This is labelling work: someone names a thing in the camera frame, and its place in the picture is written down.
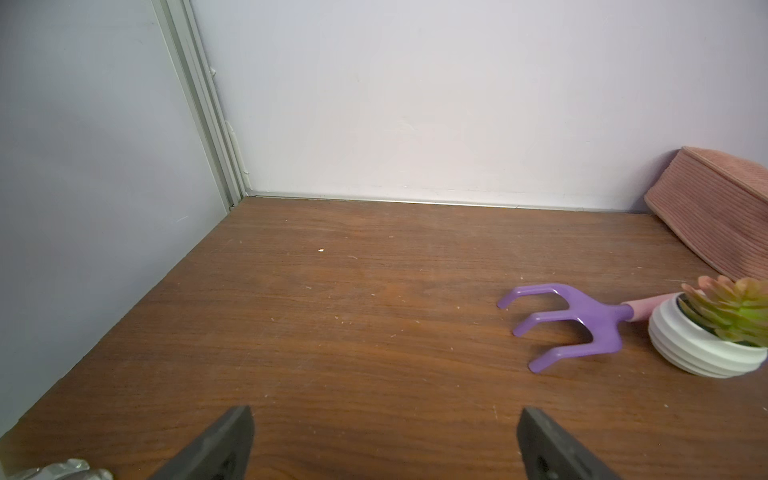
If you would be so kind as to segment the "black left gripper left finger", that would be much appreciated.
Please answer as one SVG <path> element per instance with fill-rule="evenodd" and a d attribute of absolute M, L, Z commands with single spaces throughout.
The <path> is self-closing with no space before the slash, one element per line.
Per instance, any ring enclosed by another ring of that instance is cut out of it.
<path fill-rule="evenodd" d="M 250 407 L 231 407 L 150 479 L 244 479 L 254 437 Z"/>

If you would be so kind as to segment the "pink corduroy bag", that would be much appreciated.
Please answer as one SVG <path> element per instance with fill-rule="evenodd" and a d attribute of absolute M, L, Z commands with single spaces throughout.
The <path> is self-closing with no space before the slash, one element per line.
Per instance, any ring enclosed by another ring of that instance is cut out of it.
<path fill-rule="evenodd" d="M 644 196 L 649 209 L 721 274 L 767 277 L 767 168 L 684 146 Z"/>

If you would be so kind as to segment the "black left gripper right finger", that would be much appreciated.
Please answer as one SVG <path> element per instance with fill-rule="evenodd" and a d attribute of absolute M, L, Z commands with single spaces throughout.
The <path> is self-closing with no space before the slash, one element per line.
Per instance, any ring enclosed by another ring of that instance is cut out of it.
<path fill-rule="evenodd" d="M 541 409 L 522 409 L 516 435 L 528 479 L 621 479 Z"/>

